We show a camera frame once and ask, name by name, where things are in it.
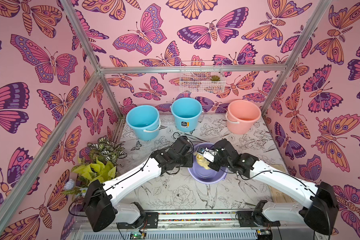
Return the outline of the yellow cleaning cloth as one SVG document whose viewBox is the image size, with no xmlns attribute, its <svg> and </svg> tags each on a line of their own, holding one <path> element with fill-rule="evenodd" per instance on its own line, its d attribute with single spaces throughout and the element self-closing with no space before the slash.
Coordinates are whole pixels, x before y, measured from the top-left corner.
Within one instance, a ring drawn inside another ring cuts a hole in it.
<svg viewBox="0 0 360 240">
<path fill-rule="evenodd" d="M 197 163 L 205 168 L 206 170 L 210 170 L 211 168 L 209 167 L 209 161 L 207 159 L 205 159 L 202 155 L 200 155 L 199 153 L 196 154 L 196 160 Z"/>
</svg>

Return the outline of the purple plastic bucket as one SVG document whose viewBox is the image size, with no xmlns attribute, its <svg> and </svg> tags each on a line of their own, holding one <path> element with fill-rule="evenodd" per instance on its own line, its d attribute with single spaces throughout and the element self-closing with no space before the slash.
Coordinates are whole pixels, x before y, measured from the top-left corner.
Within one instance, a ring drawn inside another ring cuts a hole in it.
<svg viewBox="0 0 360 240">
<path fill-rule="evenodd" d="M 219 171 L 215 171 L 212 169 L 206 170 L 197 163 L 196 154 L 199 153 L 199 151 L 201 150 L 205 150 L 205 148 L 210 149 L 212 146 L 212 143 L 197 144 L 195 146 L 195 151 L 193 154 L 193 166 L 191 168 L 188 168 L 189 173 L 196 181 L 206 185 L 218 183 L 224 180 L 228 174 L 228 168 L 221 167 Z"/>
</svg>

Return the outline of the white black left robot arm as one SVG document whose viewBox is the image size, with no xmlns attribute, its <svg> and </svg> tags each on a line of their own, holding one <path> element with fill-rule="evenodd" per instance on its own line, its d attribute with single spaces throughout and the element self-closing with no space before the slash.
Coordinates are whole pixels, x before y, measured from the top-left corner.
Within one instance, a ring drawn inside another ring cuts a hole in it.
<svg viewBox="0 0 360 240">
<path fill-rule="evenodd" d="M 137 202 L 122 204 L 121 200 L 144 183 L 177 168 L 193 165 L 194 145 L 180 136 L 164 149 L 156 150 L 147 160 L 129 172 L 101 183 L 91 182 L 84 197 L 83 211 L 94 232 L 106 229 L 112 223 L 139 228 L 144 224 L 146 212 Z"/>
</svg>

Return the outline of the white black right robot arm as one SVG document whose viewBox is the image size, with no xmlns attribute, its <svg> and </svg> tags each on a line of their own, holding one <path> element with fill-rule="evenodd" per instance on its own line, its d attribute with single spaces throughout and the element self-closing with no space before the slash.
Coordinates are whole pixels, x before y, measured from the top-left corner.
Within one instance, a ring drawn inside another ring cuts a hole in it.
<svg viewBox="0 0 360 240">
<path fill-rule="evenodd" d="M 256 156 L 238 153 L 226 139 L 211 147 L 197 147 L 196 152 L 214 171 L 226 168 L 244 181 L 260 181 L 295 200 L 290 207 L 271 202 L 259 204 L 261 218 L 269 222 L 304 223 L 322 235 L 331 236 L 333 233 L 339 204 L 334 188 L 328 183 L 317 185 L 279 171 Z"/>
</svg>

